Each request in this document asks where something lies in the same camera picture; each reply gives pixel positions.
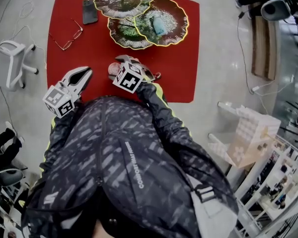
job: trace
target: smartphone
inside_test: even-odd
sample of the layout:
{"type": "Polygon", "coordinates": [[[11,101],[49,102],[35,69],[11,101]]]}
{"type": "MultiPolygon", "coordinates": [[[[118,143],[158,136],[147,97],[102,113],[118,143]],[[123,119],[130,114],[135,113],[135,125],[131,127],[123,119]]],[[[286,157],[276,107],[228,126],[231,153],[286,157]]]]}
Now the smartphone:
{"type": "Polygon", "coordinates": [[[97,9],[94,0],[83,1],[83,24],[87,25],[98,21],[97,9]]]}

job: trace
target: tiled floor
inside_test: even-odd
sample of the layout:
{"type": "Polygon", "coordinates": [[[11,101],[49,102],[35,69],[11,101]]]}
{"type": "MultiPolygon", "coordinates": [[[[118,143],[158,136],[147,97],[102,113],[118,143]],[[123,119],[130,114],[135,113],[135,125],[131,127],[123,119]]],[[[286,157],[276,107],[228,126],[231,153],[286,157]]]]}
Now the tiled floor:
{"type": "MultiPolygon", "coordinates": [[[[0,40],[12,36],[22,6],[31,0],[11,0],[0,24],[0,40]]],[[[245,84],[244,63],[237,39],[237,16],[234,0],[194,0],[200,3],[200,54],[197,85],[194,101],[190,104],[171,103],[176,114],[182,118],[191,130],[194,139],[207,147],[209,132],[224,130],[230,126],[222,113],[218,112],[218,101],[230,101],[244,104],[258,111],[263,111],[257,96],[248,93],[245,84]]],[[[0,17],[8,0],[0,0],[0,17]]],[[[37,45],[46,48],[48,28],[54,0],[34,0],[33,12],[20,19],[17,29],[28,25],[37,45]]],[[[239,24],[239,32],[245,53],[249,85],[251,87],[265,83],[251,75],[252,32],[251,23],[244,17],[239,24]]],[[[23,29],[15,38],[17,42],[31,44],[28,29],[23,29]]],[[[15,128],[25,138],[25,145],[18,158],[29,167],[31,172],[38,173],[38,165],[46,149],[50,113],[42,102],[47,90],[46,70],[42,50],[37,50],[30,59],[30,65],[40,69],[39,75],[26,75],[26,88],[17,92],[6,92],[15,128]]],[[[266,91],[271,91],[272,84],[266,91]]],[[[267,109],[272,110],[275,96],[264,98],[267,109]]],[[[0,92],[0,131],[4,121],[9,120],[8,111],[0,92]]],[[[225,169],[226,163],[215,158],[225,169]]]]}

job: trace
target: eyeglasses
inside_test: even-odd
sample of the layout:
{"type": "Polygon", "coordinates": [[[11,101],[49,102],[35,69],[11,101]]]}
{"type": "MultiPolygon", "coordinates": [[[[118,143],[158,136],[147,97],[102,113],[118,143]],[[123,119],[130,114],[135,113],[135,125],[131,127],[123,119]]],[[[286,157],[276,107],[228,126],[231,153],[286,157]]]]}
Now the eyeglasses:
{"type": "Polygon", "coordinates": [[[53,38],[53,36],[49,33],[49,35],[51,36],[52,40],[53,40],[53,41],[56,43],[56,45],[58,45],[59,48],[60,48],[61,50],[63,50],[63,51],[67,50],[67,49],[72,45],[73,41],[76,40],[76,39],[82,34],[82,32],[83,32],[82,27],[81,27],[81,26],[80,26],[74,19],[71,18],[71,20],[74,21],[74,22],[77,24],[77,26],[79,27],[79,30],[73,35],[73,39],[70,40],[70,41],[68,41],[68,42],[66,42],[66,44],[65,44],[63,47],[60,46],[60,45],[56,42],[56,40],[53,38]]]}

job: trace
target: white office chair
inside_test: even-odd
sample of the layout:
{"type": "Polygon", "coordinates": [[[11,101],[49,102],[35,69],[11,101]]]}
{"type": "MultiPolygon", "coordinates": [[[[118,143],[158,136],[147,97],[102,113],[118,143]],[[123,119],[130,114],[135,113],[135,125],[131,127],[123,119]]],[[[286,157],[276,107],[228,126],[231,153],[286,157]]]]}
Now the white office chair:
{"type": "Polygon", "coordinates": [[[19,82],[20,87],[24,88],[25,84],[22,80],[23,70],[38,74],[39,70],[24,64],[25,56],[35,50],[32,44],[27,49],[23,44],[14,41],[2,41],[0,43],[0,86],[9,91],[16,90],[16,83],[19,82]]]}

